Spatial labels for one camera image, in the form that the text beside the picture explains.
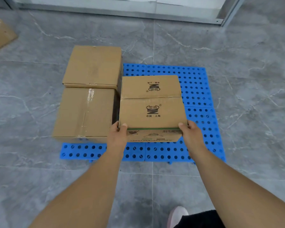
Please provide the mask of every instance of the bare skin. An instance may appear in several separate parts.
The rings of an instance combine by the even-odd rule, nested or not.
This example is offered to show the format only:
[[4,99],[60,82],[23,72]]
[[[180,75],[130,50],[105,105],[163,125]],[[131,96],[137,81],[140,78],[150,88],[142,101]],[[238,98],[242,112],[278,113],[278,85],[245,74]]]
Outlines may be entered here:
[[[179,124],[189,154],[226,228],[285,228],[285,202],[235,171],[208,151],[192,121]],[[127,126],[111,126],[107,151],[87,172],[59,194],[30,228],[105,228],[115,195]]]

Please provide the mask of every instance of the shoe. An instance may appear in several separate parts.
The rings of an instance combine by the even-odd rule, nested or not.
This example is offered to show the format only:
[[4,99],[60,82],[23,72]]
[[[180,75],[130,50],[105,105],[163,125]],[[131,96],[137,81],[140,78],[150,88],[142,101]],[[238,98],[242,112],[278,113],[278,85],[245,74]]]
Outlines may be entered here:
[[189,214],[188,214],[188,211],[184,207],[178,206],[174,208],[169,214],[167,228],[175,227],[180,222],[181,217],[186,216],[186,215],[189,215]]

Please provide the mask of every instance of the pant leg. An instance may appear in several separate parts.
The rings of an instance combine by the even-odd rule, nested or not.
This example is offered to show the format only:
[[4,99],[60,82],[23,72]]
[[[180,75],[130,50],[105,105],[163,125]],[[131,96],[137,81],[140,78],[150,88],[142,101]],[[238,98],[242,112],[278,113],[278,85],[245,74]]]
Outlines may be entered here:
[[216,210],[182,216],[175,228],[225,228]]

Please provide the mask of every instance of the blue plastic pallet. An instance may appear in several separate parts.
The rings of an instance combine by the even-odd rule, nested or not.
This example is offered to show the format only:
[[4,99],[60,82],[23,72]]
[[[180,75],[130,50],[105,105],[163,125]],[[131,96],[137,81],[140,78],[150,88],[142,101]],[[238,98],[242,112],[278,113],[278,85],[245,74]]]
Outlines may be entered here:
[[[206,147],[226,161],[205,68],[124,64],[124,76],[150,75],[178,76],[187,118],[197,123],[202,130]],[[64,143],[60,158],[97,160],[105,150],[106,144]],[[127,143],[122,160],[194,162],[188,154],[183,138],[169,143]]]

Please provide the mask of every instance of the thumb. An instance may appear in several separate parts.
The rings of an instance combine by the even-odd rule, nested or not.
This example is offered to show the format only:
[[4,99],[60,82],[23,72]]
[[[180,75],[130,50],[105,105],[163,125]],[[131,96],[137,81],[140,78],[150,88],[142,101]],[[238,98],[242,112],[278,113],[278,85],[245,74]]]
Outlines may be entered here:
[[185,124],[182,123],[182,122],[180,122],[180,123],[178,124],[178,127],[181,129],[181,131],[182,131],[183,133],[186,133],[188,130],[190,130],[190,129],[188,128],[188,126],[185,125]]
[[127,128],[128,128],[128,125],[127,125],[126,123],[124,123],[124,124],[122,124],[122,126],[120,127],[119,132],[120,132],[120,133],[123,133],[123,134],[126,134]]

